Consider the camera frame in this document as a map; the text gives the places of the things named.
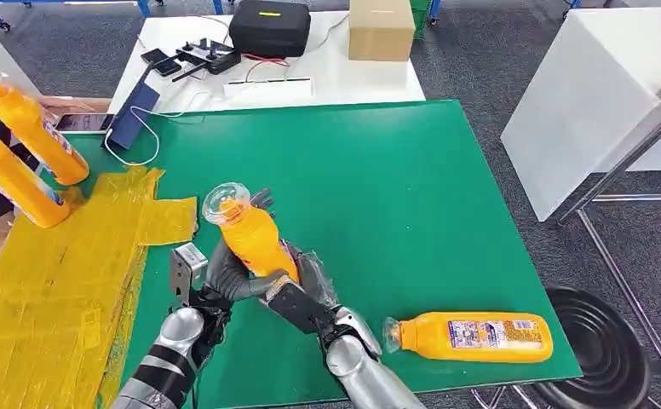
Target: cardboard box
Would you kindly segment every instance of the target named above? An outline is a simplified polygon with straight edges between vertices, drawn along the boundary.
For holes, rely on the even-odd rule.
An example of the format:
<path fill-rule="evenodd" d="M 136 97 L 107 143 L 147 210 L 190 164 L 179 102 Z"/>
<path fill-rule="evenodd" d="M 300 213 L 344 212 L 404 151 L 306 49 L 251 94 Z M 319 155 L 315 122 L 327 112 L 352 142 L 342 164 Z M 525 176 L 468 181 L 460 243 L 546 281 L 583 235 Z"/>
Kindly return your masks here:
<path fill-rule="evenodd" d="M 351 0 L 348 58 L 406 61 L 415 30 L 408 0 Z"/>

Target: yellow tape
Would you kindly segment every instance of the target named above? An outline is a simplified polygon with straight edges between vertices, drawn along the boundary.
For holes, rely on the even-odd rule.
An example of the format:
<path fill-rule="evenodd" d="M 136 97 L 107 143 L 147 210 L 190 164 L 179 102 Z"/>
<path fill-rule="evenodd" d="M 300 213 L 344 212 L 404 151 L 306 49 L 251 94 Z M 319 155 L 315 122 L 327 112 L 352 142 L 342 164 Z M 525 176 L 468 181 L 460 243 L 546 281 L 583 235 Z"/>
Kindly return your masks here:
<path fill-rule="evenodd" d="M 162 173 L 100 175 L 87 202 L 54 228 L 18 218 L 0 253 L 0 408 L 94 408 L 106 368 L 117 382 L 103 392 L 117 393 L 127 351 L 118 340 L 131 332 L 142 246 L 188 241 L 195 225 L 194 198 L 154 200 Z M 72 188 L 65 198 L 82 200 Z M 111 348 L 122 357 L 108 362 Z"/>

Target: robotic hand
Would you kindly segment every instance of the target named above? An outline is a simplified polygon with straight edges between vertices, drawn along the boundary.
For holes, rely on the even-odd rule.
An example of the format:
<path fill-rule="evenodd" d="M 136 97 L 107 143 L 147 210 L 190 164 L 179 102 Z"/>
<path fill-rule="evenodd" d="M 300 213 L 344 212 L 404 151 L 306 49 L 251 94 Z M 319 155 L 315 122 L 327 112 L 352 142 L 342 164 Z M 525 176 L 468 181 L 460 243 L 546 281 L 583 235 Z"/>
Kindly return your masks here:
<path fill-rule="evenodd" d="M 358 409 L 425 408 L 380 361 L 381 346 L 358 312 L 342 306 L 323 263 L 314 252 L 286 243 L 298 267 L 301 287 L 287 276 L 265 296 L 268 307 L 300 331 L 315 333 L 330 373 Z"/>
<path fill-rule="evenodd" d="M 272 202 L 267 189 L 251 200 L 262 209 Z M 120 390 L 112 409 L 180 409 L 213 348 L 222 342 L 233 303 L 264 294 L 283 274 L 278 271 L 263 279 L 251 279 L 248 268 L 222 239 L 209 262 L 194 245 L 175 249 L 171 258 L 171 285 L 183 307 L 165 319 L 150 351 Z M 194 290 L 192 275 L 205 264 L 208 267 L 202 287 Z M 177 284 L 178 276 L 185 280 L 184 285 Z"/>
<path fill-rule="evenodd" d="M 272 202 L 267 189 L 251 200 L 262 209 Z M 197 291 L 190 276 L 195 267 L 203 266 L 204 257 L 192 246 L 183 257 L 190 271 L 177 273 L 187 282 L 175 286 L 184 307 L 165 319 L 153 346 L 120 390 L 112 409 L 180 409 L 213 348 L 222 342 L 233 303 L 248 297 L 258 297 L 299 330 L 318 336 L 325 366 L 355 407 L 424 408 L 381 363 L 381 346 L 363 318 L 338 302 L 315 253 L 285 245 L 296 262 L 301 284 L 284 271 L 252 279 L 248 268 L 221 239 L 207 262 L 202 288 Z"/>

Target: green mat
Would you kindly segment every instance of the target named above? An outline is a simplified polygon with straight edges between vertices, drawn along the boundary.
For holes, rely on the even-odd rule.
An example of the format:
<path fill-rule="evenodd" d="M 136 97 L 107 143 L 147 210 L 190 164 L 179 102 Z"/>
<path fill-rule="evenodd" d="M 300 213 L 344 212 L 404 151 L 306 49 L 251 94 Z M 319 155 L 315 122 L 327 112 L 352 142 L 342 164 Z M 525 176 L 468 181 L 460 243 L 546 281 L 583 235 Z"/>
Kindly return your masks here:
<path fill-rule="evenodd" d="M 554 337 L 540 364 L 382 357 L 414 391 L 581 375 L 572 350 L 457 101 L 199 112 L 152 118 L 165 169 L 158 197 L 205 194 L 225 181 L 273 190 L 281 235 L 325 262 L 345 305 L 377 337 L 382 320 L 428 311 L 539 314 Z M 97 136 L 72 144 L 92 177 L 121 166 Z M 145 131 L 129 159 L 152 154 Z M 210 255 L 217 227 L 198 214 L 194 243 Z M 170 247 L 147 257 L 127 379 L 158 335 L 174 295 Z M 343 393 L 321 363 L 313 336 L 262 307 L 236 303 L 227 337 L 199 388 L 201 408 L 334 400 Z"/>

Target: orange bottle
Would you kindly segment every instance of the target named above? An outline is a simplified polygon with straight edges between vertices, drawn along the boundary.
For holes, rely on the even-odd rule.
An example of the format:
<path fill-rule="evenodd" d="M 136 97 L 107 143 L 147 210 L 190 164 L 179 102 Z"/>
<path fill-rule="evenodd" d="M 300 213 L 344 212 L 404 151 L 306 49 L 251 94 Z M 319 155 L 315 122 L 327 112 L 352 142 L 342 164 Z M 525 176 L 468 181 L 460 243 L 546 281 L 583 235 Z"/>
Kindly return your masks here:
<path fill-rule="evenodd" d="M 32 98 L 6 84 L 0 72 L 0 120 L 42 162 L 62 185 L 70 186 L 89 175 L 89 167 L 60 132 L 44 119 Z"/>
<path fill-rule="evenodd" d="M 398 322 L 386 318 L 386 350 L 415 351 L 430 360 L 530 363 L 554 350 L 546 321 L 525 313 L 426 313 Z"/>
<path fill-rule="evenodd" d="M 70 205 L 0 141 L 0 192 L 41 228 L 62 222 Z"/>
<path fill-rule="evenodd" d="M 273 218 L 250 205 L 250 192 L 245 186 L 223 183 L 213 189 L 203 202 L 203 215 L 220 227 L 227 246 L 256 276 L 283 269 L 299 282 L 296 264 L 280 244 Z"/>

